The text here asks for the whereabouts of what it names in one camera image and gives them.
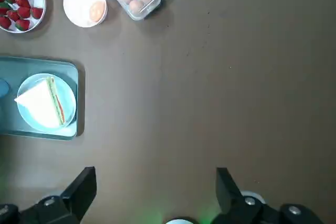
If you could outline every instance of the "plate of strawberries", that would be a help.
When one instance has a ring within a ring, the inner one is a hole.
[[[25,33],[42,21],[46,0],[0,0],[0,28],[9,33]]]

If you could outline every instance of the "sandwich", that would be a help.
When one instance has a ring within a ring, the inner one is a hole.
[[[47,77],[18,96],[15,101],[24,106],[31,116],[44,127],[58,128],[65,124],[64,112],[57,96],[53,77]]]

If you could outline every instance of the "light blue plate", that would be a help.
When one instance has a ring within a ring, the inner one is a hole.
[[[59,128],[47,128],[43,125],[39,124],[30,114],[29,110],[24,106],[17,104],[19,109],[20,115],[22,118],[28,123],[32,128],[45,132],[45,133],[52,133],[58,131],[62,128],[67,127],[71,121],[74,119],[76,114],[76,99],[75,95],[70,88],[70,86],[63,81],[63,79],[59,78],[58,76],[54,76],[53,74],[49,73],[38,73],[33,76],[27,78],[20,86],[19,90],[17,91],[17,96],[22,95],[27,90],[31,89],[32,87],[38,85],[41,81],[45,80],[48,77],[53,77],[55,80],[55,85],[57,89],[57,95],[59,102],[62,105],[64,117],[65,117],[65,124]]]

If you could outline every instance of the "white bowl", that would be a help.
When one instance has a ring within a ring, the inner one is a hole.
[[[102,1],[105,3],[105,11],[98,22],[90,20],[90,7],[96,2]],[[92,27],[104,21],[107,15],[106,0],[63,0],[63,8],[68,19],[76,26]]]
[[[28,0],[29,1],[29,4],[31,7],[37,7],[37,8],[43,8],[43,13],[42,13],[42,16],[40,19],[34,19],[32,16],[30,16],[29,18],[25,18],[27,20],[30,21],[30,25],[29,25],[29,29],[26,30],[26,31],[21,31],[19,29],[16,28],[15,26],[15,22],[11,20],[12,24],[10,25],[9,29],[5,29],[3,27],[0,26],[0,28],[2,30],[5,30],[9,33],[12,33],[12,34],[22,34],[22,33],[26,33],[28,31],[31,31],[33,30],[35,27],[38,26],[38,24],[41,23],[45,13],[46,13],[46,9],[47,9],[47,2],[46,0]],[[10,4],[8,3],[8,5],[13,9],[13,10],[17,10],[19,8],[19,6],[17,4]]]

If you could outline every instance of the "white plate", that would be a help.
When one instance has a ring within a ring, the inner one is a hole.
[[[187,220],[179,219],[179,220],[171,220],[167,222],[166,224],[193,224],[193,223]]]
[[[29,1],[29,4],[31,7],[37,7],[37,8],[43,8],[43,13],[42,13],[42,16],[40,19],[34,19],[32,16],[30,16],[29,18],[26,18],[27,20],[30,21],[30,25],[29,25],[29,29],[26,30],[26,31],[20,31],[19,29],[17,29],[15,27],[15,22],[11,20],[12,24],[10,25],[9,29],[5,29],[3,27],[0,26],[0,28],[2,30],[5,30],[9,33],[13,33],[13,34],[22,34],[22,33],[26,33],[28,31],[31,31],[33,30],[35,27],[38,26],[38,24],[41,23],[45,13],[46,13],[46,8],[47,8],[47,3],[46,3],[46,0],[28,0]],[[8,5],[10,5],[10,7],[13,9],[13,10],[17,10],[19,8],[19,6],[17,4],[10,4],[8,3]]]
[[[98,22],[93,22],[89,18],[90,7],[96,2],[102,1],[105,3],[105,12]],[[68,19],[76,26],[92,27],[101,22],[107,14],[106,0],[63,0],[64,12]]]
[[[31,89],[32,87],[38,85],[41,81],[45,80],[48,77],[53,77],[55,80],[55,85],[57,89],[57,95],[59,102],[62,104],[64,117],[65,117],[65,124],[63,124],[60,128],[47,128],[38,123],[30,114],[29,110],[17,104],[19,109],[19,113],[22,118],[28,123],[32,128],[45,132],[45,133],[52,133],[67,127],[74,119],[76,114],[76,99],[75,95],[71,89],[71,87],[61,78],[58,76],[54,76],[53,74],[48,73],[38,73],[33,76],[27,78],[20,86],[19,90],[17,91],[17,97],[25,93],[27,90]]]

